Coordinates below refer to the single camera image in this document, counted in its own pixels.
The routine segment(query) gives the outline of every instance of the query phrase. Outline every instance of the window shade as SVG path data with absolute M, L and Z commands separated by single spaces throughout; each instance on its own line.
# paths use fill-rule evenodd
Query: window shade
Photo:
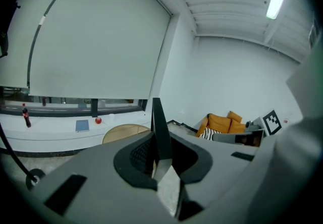
M 51 1 L 17 0 L 21 7 L 16 9 L 8 29 L 8 56 L 0 59 L 0 86 L 27 88 L 30 47 Z
M 30 94 L 147 99 L 170 16 L 156 0 L 56 0 L 30 70 Z

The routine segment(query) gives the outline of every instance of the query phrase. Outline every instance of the white wall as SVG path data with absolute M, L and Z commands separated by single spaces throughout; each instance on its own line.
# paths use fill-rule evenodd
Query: white wall
M 180 17 L 160 87 L 159 97 L 166 121 L 185 119 L 187 71 L 193 47 L 193 34 Z
M 166 121 L 184 121 L 186 79 L 193 40 L 183 17 L 173 16 L 159 54 L 146 112 L 151 112 L 152 98 L 159 97 Z
M 300 109 L 286 85 L 298 66 L 292 59 L 254 43 L 199 38 L 187 72 L 185 123 L 198 129 L 208 113 L 226 117 L 230 110 L 245 123 L 273 108 L 281 121 L 301 120 Z

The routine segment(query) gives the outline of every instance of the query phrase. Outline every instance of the round table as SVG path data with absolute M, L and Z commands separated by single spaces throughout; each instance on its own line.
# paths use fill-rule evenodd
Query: round table
M 102 144 L 128 138 L 130 136 L 149 131 L 150 128 L 142 125 L 126 124 L 110 129 L 103 137 Z

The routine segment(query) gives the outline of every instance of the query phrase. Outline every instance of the fluorescent light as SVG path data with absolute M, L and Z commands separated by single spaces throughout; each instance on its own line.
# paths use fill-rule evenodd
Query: fluorescent light
M 283 4 L 284 0 L 271 0 L 268 11 L 267 11 L 267 17 L 271 19 L 275 19 L 278 15 L 279 10 L 281 9 L 281 6 Z

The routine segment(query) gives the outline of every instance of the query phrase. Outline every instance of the orange sofa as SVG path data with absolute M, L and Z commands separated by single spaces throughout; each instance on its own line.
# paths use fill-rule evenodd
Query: orange sofa
M 241 120 L 242 117 L 232 111 L 229 112 L 227 117 L 208 114 L 203 119 L 196 136 L 200 137 L 206 128 L 210 128 L 221 133 L 243 133 L 246 125 L 242 124 Z

